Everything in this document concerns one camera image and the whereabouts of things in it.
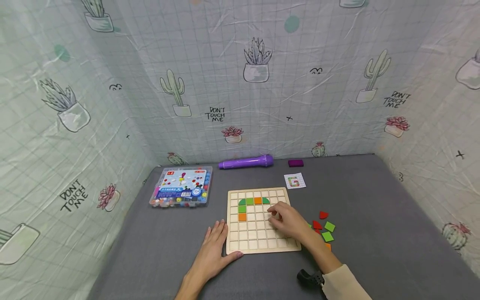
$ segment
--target potted plant drawing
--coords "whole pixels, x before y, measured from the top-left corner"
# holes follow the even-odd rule
[[[315,147],[312,149],[312,155],[313,157],[323,157],[327,156],[327,153],[325,152],[325,146],[323,142],[318,142]]]
[[[85,19],[88,26],[98,32],[113,32],[113,23],[110,15],[105,13],[102,0],[82,0],[87,12]]]
[[[253,38],[252,46],[243,52],[247,60],[243,69],[243,79],[251,83],[266,82],[270,76],[268,62],[272,57],[272,51],[265,51],[263,40]]]
[[[365,0],[340,0],[340,7],[356,8],[362,7],[365,4]]]
[[[222,130],[223,136],[225,136],[225,141],[230,144],[236,144],[241,142],[241,134],[243,130],[235,126],[230,126]]]
[[[404,117],[391,117],[387,118],[385,123],[385,132],[393,136],[400,137],[404,131],[408,131],[410,125]]]
[[[33,245],[40,232],[25,223],[12,232],[0,229],[0,264],[16,263]]]
[[[116,190],[116,184],[110,184],[100,192],[98,200],[100,203],[97,208],[105,209],[108,212],[111,212],[117,202],[120,200],[120,192]]]
[[[455,79],[472,90],[480,88],[480,49],[456,73]]]
[[[58,112],[61,123],[71,132],[77,132],[90,122],[90,114],[79,103],[69,86],[65,91],[53,80],[40,80],[40,86],[47,93],[47,100],[42,100]]]
[[[162,89],[165,93],[169,95],[173,95],[175,97],[176,104],[173,105],[173,111],[179,117],[190,117],[192,116],[192,112],[190,111],[190,106],[183,104],[181,99],[181,95],[185,92],[185,84],[183,83],[183,79],[179,77],[179,82],[175,81],[175,75],[173,74],[172,70],[167,70],[167,80],[168,84],[160,78],[160,84],[162,85]]]
[[[187,162],[185,162],[180,156],[176,155],[173,152],[168,153],[168,161],[175,166],[187,165]]]
[[[369,80],[367,87],[364,90],[359,91],[356,100],[357,103],[370,102],[373,100],[373,97],[375,97],[377,88],[374,88],[373,86],[375,85],[377,78],[382,76],[390,65],[391,58],[385,60],[386,56],[387,49],[382,51],[374,66],[372,66],[373,59],[370,59],[367,63],[367,67],[365,68],[363,76],[365,76],[365,78],[368,78]]]
[[[459,223],[458,225],[447,223],[442,229],[442,234],[455,250],[460,250],[467,243],[467,234],[471,233],[470,229],[462,223]]]

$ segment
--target right hand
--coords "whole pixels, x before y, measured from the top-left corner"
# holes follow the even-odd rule
[[[271,206],[267,212],[272,213],[273,216],[280,214],[280,219],[271,217],[268,221],[283,234],[293,237],[301,243],[314,232],[300,213],[285,202],[278,202]]]

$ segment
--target pattern card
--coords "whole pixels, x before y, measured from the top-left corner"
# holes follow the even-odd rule
[[[278,202],[290,204],[285,188],[228,192],[227,254],[300,251],[295,239],[286,237],[268,221],[268,208]]]
[[[285,177],[285,183],[287,184],[287,189],[300,189],[306,188],[305,182],[303,181],[303,176],[301,173],[297,174],[287,174],[283,175]]]

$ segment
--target hand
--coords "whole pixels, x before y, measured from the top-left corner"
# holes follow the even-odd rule
[[[267,212],[272,213],[272,216],[280,214],[280,219],[271,217],[268,221],[283,234],[293,237],[302,244],[314,232],[300,213],[285,202],[278,202],[271,206]]]
[[[207,229],[202,247],[187,275],[190,274],[205,284],[228,264],[243,256],[242,252],[237,251],[222,257],[222,247],[227,234],[228,226],[223,219],[220,222],[216,221],[213,228]]]

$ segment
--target purple block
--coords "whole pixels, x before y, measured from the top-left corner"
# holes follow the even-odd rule
[[[237,160],[227,160],[218,164],[220,169],[235,169],[253,166],[268,167],[273,165],[273,157],[271,155],[262,155],[259,157],[250,157]]]
[[[288,166],[290,168],[293,168],[293,167],[303,167],[303,160],[301,159],[292,159],[292,160],[289,160],[288,161]]]

